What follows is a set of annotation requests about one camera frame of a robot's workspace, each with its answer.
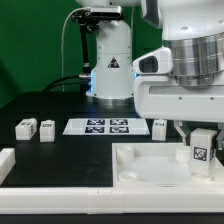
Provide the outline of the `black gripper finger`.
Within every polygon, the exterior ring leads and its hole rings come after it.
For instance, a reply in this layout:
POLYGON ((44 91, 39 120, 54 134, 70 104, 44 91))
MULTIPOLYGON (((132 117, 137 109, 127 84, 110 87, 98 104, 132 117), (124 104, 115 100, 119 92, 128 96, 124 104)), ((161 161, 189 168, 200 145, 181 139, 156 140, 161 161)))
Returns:
POLYGON ((218 150, 224 148, 224 123, 218 123, 217 147, 218 150))
POLYGON ((190 133, 190 129, 188 128, 187 124, 184 121, 175 120, 174 127, 176 131, 179 133, 179 135, 181 136, 183 144, 186 145, 187 136, 190 133))

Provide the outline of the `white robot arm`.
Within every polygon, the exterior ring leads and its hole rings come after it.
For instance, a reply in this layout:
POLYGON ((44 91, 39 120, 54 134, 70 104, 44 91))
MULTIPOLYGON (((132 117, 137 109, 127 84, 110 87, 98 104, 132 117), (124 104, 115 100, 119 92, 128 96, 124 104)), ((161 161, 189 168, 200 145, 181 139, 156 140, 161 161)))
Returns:
POLYGON ((224 0, 77 0, 141 8, 135 107, 148 119, 217 123, 224 146, 224 0))

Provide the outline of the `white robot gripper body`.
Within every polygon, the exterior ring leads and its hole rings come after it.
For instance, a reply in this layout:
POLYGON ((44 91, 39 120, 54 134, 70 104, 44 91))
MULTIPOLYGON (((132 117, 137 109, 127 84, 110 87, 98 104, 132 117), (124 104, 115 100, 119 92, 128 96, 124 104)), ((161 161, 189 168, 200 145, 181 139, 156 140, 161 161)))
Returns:
POLYGON ((182 87, 169 72, 171 50, 161 47, 133 62, 134 105, 140 117, 224 123, 224 71, 206 87, 182 87))

